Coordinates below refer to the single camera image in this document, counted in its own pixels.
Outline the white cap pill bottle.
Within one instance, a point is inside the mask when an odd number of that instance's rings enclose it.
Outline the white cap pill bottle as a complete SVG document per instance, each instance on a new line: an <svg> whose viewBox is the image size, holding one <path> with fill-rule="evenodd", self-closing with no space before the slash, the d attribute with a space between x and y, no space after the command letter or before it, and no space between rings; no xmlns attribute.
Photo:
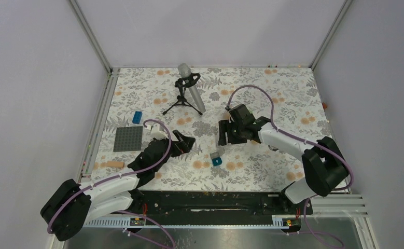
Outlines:
<svg viewBox="0 0 404 249"><path fill-rule="evenodd" d="M277 147L271 146L271 145L269 145L268 148L269 148L269 150L271 150L271 151L278 151L278 150L279 150Z"/></svg>

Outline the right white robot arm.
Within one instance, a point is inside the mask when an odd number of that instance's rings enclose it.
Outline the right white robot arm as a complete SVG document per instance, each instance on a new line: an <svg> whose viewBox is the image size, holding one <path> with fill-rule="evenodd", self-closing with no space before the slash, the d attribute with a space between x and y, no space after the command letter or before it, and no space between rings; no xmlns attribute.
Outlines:
<svg viewBox="0 0 404 249"><path fill-rule="evenodd" d="M276 127L270 118L255 118L244 104L228 112L230 118L218 123L220 146L254 141L302 162L304 177L281 191L279 206L284 213L293 213L307 198L327 196L349 176L350 171L332 138L307 141Z"/></svg>

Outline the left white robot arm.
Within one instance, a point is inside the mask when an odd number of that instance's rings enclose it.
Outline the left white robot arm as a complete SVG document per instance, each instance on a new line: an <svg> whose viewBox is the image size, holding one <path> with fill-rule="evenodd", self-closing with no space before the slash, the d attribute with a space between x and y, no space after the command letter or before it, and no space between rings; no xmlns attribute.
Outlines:
<svg viewBox="0 0 404 249"><path fill-rule="evenodd" d="M169 158L189 153L195 142L194 137L174 130L170 139L154 138L134 161L117 173L86 183L64 181L40 211L48 233L66 241L85 223L101 216L120 210L137 213L143 200L130 192L150 182Z"/></svg>

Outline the floral table mat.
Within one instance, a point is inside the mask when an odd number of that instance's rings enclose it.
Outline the floral table mat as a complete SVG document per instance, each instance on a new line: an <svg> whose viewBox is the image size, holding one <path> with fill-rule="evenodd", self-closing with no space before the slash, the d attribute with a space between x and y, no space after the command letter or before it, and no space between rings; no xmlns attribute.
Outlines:
<svg viewBox="0 0 404 249"><path fill-rule="evenodd" d="M218 122L228 119L225 106L243 103L255 117L273 116L276 125L306 139L330 135L316 81L308 68L195 68L197 89L205 105L199 115L192 107L174 107L178 89L175 68L123 68L96 154L92 179L119 171L115 162L129 164L137 152L115 152L118 128L132 125L136 111L143 120L160 120L170 130L193 136L191 152L172 158L154 174L145 190L280 191L304 177L300 161L271 151L254 141L229 145L222 164L210 155L217 150Z"/></svg>

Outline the blue lego brick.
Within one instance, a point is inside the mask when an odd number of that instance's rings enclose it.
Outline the blue lego brick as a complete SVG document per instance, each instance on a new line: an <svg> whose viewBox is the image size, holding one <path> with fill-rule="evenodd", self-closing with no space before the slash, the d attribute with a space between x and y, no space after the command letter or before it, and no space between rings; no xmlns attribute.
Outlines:
<svg viewBox="0 0 404 249"><path fill-rule="evenodd" d="M133 118L132 118L132 123L136 124L136 125L140 124L141 119L142 119L142 115L143 115L143 113L141 111L135 111L134 115L133 115Z"/></svg>

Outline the grey lego baseplate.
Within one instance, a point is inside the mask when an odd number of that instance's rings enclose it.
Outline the grey lego baseplate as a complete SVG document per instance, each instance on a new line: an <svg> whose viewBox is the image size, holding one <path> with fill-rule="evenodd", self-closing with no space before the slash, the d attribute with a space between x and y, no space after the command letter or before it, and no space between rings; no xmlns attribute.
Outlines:
<svg viewBox="0 0 404 249"><path fill-rule="evenodd" d="M113 152L140 151L143 127L120 127L116 129Z"/></svg>

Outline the black microphone tripod stand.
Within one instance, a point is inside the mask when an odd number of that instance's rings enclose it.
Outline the black microphone tripod stand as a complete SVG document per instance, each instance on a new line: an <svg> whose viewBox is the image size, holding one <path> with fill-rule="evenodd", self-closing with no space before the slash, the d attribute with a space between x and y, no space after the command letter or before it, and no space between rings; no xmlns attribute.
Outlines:
<svg viewBox="0 0 404 249"><path fill-rule="evenodd" d="M174 104L172 104L167 110L165 110L162 114L163 115L167 114L168 111L170 111L175 106L186 106L193 108L199 115L202 116L203 115L202 112L193 105L191 105L185 97L186 89L195 86L200 77L201 75L199 73L191 73L188 77L179 78L174 84L174 87L178 88L179 90L177 101Z"/></svg>

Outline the tan wooden block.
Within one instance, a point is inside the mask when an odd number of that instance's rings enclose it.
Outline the tan wooden block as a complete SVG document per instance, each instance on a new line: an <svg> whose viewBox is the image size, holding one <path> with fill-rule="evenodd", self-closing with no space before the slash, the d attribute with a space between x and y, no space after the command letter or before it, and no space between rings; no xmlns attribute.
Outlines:
<svg viewBox="0 0 404 249"><path fill-rule="evenodd" d="M107 161L106 162L107 168L124 168L124 162L122 161Z"/></svg>

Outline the grey microphone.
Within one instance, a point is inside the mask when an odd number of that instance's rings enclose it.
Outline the grey microphone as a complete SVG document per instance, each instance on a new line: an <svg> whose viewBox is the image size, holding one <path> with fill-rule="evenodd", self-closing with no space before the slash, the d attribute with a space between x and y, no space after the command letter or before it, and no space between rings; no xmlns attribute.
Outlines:
<svg viewBox="0 0 404 249"><path fill-rule="evenodd" d="M201 95L197 89L197 83L201 78L199 73L193 73L191 68L186 64L182 63L178 67L178 73L182 79L185 88L187 88L197 106L197 109L203 114L206 112L205 105L202 101Z"/></svg>

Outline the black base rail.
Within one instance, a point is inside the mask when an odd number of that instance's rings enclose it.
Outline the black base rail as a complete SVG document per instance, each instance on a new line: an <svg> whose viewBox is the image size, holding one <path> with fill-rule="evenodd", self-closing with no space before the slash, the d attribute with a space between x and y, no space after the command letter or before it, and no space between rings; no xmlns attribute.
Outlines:
<svg viewBox="0 0 404 249"><path fill-rule="evenodd" d="M277 192L210 192L131 190L128 211L146 215L186 215L189 213L245 214L301 217L313 214L310 203L289 204Z"/></svg>

